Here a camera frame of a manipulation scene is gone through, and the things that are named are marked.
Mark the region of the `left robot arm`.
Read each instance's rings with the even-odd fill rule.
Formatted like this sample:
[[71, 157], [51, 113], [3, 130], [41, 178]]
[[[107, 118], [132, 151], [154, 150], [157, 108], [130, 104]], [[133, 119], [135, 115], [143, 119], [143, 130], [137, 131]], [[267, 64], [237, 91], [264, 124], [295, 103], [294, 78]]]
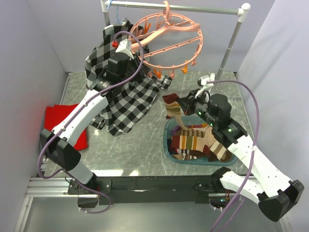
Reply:
[[114, 94], [115, 88], [126, 84], [137, 74], [146, 76], [141, 69], [143, 60], [144, 58], [137, 55], [113, 55], [108, 66], [90, 84], [86, 96], [75, 109], [52, 130], [44, 129], [40, 133], [42, 150], [37, 163], [40, 177], [46, 178], [41, 172], [41, 163], [43, 157], [47, 156], [61, 166], [61, 171], [77, 179], [80, 182], [80, 190], [85, 194], [91, 194], [96, 190], [95, 175], [83, 164], [81, 154], [74, 145], [88, 124], [108, 106], [107, 96]]

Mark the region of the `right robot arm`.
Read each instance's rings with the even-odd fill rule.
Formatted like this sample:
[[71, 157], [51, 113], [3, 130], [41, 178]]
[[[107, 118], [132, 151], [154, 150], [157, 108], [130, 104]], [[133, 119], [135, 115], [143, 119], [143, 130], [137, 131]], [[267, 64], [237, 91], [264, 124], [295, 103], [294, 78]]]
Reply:
[[235, 155], [256, 178], [245, 180], [226, 168], [216, 171], [212, 188], [218, 193], [226, 189], [255, 202], [271, 221], [279, 221], [299, 201], [304, 185], [291, 180], [255, 146], [247, 131], [231, 116], [227, 96], [214, 94], [208, 100], [191, 91], [187, 97], [177, 100], [185, 115], [197, 114], [212, 127], [214, 138]]

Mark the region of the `beige striped sock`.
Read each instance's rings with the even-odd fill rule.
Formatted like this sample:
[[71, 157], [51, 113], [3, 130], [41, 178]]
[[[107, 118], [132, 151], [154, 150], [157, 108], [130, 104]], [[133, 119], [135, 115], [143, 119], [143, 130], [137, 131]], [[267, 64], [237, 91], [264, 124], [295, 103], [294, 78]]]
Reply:
[[215, 143], [211, 132], [200, 130], [178, 130], [171, 138], [171, 147], [183, 150], [195, 150], [209, 153], [210, 147]]
[[184, 125], [181, 118], [181, 107], [177, 102], [179, 96], [173, 93], [163, 96], [162, 99], [166, 107], [167, 118], [174, 118], [177, 125], [181, 127], [182, 130], [188, 131], [189, 129]]

